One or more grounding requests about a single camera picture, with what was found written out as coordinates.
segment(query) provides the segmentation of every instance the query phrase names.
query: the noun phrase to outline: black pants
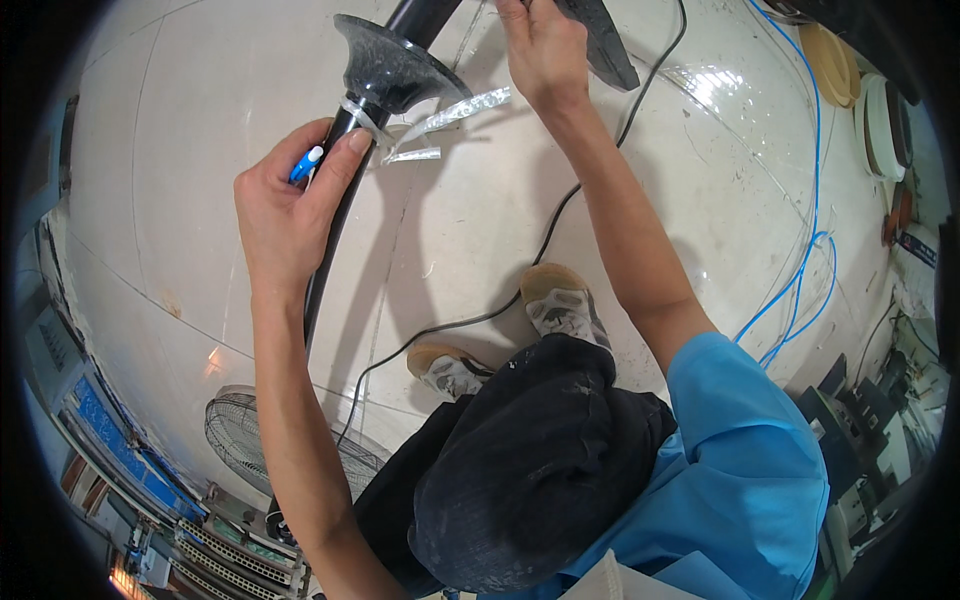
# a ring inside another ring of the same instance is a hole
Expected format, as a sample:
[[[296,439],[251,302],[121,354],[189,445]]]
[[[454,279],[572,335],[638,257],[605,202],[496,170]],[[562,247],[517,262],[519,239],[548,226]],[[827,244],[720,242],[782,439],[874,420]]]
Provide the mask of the black pants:
[[[554,334],[441,405],[354,506],[377,558],[414,597],[527,589],[579,558],[677,428],[614,377],[606,350]]]

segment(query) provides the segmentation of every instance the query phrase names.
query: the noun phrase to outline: shoe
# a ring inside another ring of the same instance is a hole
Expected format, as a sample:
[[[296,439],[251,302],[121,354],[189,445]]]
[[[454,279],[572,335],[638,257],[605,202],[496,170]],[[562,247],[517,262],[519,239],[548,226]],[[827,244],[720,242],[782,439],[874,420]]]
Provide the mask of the shoe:
[[[607,329],[593,305],[593,294],[570,269],[552,263],[530,267],[520,279],[520,295],[541,337],[562,333],[612,353]]]
[[[463,350],[443,344],[417,344],[407,353],[407,369],[448,402],[476,394],[493,370]]]

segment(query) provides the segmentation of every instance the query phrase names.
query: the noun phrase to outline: black pipe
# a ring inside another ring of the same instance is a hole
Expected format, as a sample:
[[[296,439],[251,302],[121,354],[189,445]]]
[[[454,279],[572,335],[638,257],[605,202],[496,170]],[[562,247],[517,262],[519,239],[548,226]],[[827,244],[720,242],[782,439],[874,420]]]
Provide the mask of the black pipe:
[[[387,124],[387,120],[390,118],[389,112],[374,106],[364,98],[357,98],[350,93],[347,94],[347,97],[359,105],[379,129],[382,130]],[[337,140],[359,127],[360,124],[352,114],[342,108],[337,110],[337,115],[333,117],[333,124],[330,126],[330,131],[326,135],[326,140],[324,140],[324,156],[329,154],[329,151],[333,148],[333,145],[337,143]],[[353,197],[357,193],[357,188],[360,187],[360,180],[363,178],[363,172],[367,168],[367,163],[370,162],[370,156],[372,154],[373,145],[371,144],[370,149],[367,150],[367,154],[363,157],[363,160],[360,161],[360,166],[357,167],[356,175],[353,176],[353,180],[351,180],[347,186],[347,191],[344,192],[344,197],[337,206],[336,212],[333,213],[333,220],[330,222],[330,233],[326,237],[324,260],[321,261],[320,267],[316,273],[310,276],[310,280],[306,284],[306,299],[303,304],[303,341],[306,343],[307,356],[310,355],[310,349],[313,347],[313,334],[317,328],[317,316],[320,314],[320,301],[324,296],[324,288],[326,287],[326,279],[330,275],[330,267],[333,266],[333,254],[337,250],[340,234],[343,232],[344,223],[347,221],[347,213],[350,210],[350,205],[353,204]]]
[[[453,11],[460,5],[460,2],[461,0],[400,0],[396,10],[387,21],[386,27],[417,44],[420,48],[427,50],[433,40],[437,38],[446,21],[449,20]],[[349,93],[348,97],[370,116],[379,129],[384,128],[390,118],[389,112],[374,105],[366,98],[356,97]],[[337,110],[337,114],[333,118],[333,125],[330,126],[330,131],[323,143],[324,156],[327,156],[333,145],[344,134],[358,127],[360,127],[360,124],[353,115],[342,108]],[[347,186],[347,191],[344,192],[344,197],[340,201],[340,205],[337,206],[333,221],[330,223],[324,260],[307,282],[306,298],[303,305],[303,341],[306,344],[308,357],[310,348],[313,346],[313,335],[317,326],[317,316],[320,313],[320,303],[324,296],[326,280],[330,276],[330,267],[333,265],[333,254],[337,249],[337,243],[340,241],[340,234],[344,230],[344,223],[347,221],[347,213],[353,203],[353,196],[356,195],[357,188],[360,186],[360,180],[363,178],[364,170],[367,168],[372,152],[373,146],[367,151],[367,155],[364,156],[357,168],[356,175],[353,176],[353,180]],[[322,159],[314,171],[315,176],[319,172],[321,164],[323,164]]]
[[[437,38],[461,0],[400,0],[384,26],[424,50]]]

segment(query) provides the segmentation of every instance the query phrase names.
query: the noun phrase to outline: fan grille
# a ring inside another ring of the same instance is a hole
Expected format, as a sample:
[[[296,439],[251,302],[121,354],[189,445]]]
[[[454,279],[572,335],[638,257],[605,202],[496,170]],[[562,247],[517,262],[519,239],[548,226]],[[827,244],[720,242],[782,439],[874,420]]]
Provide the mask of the fan grille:
[[[206,405],[206,440],[233,472],[261,492],[271,495],[270,477],[263,459],[256,398],[250,386],[227,386]],[[350,495],[356,500],[383,467],[382,458],[354,440],[340,443],[340,462]]]

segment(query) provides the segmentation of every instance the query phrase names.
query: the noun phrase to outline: floor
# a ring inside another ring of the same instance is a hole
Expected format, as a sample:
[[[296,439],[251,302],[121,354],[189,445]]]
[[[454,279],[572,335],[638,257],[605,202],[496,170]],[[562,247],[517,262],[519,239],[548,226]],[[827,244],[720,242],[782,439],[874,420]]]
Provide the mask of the floor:
[[[810,235],[812,88],[792,49],[744,0],[686,4],[686,37],[622,150],[709,316],[733,336],[792,276]],[[645,77],[679,28],[676,3],[607,5]],[[231,182],[290,130],[338,106],[347,49],[332,15],[382,23],[393,6],[129,0],[92,34],[73,190],[50,219],[67,296],[116,394],[200,491],[215,480],[255,505],[267,502],[204,437],[204,408],[217,391],[253,384],[250,282]],[[480,92],[510,84],[505,48],[493,2],[464,0],[430,51]],[[634,94],[592,76],[590,83],[607,127],[618,130]],[[849,111],[824,104],[822,133],[820,228],[833,231],[839,285],[824,316],[770,368],[781,386],[816,384],[826,367],[810,368],[811,357],[828,367],[837,355],[814,351],[825,345],[859,356],[864,331],[889,298],[877,235],[883,189],[853,153]],[[575,183],[518,95],[431,139],[443,159],[369,172],[350,212],[310,356],[331,421],[346,419],[360,371],[412,333],[509,298],[557,201]],[[566,210],[545,259],[572,267],[593,288],[612,333],[618,385],[667,397],[612,295],[582,197]],[[802,322],[826,297],[831,262],[827,250],[814,251]],[[787,306],[744,338],[753,356],[776,343]],[[496,367],[535,332],[516,307],[438,339]],[[384,455],[440,402],[402,358],[374,372],[362,398],[350,435]]]

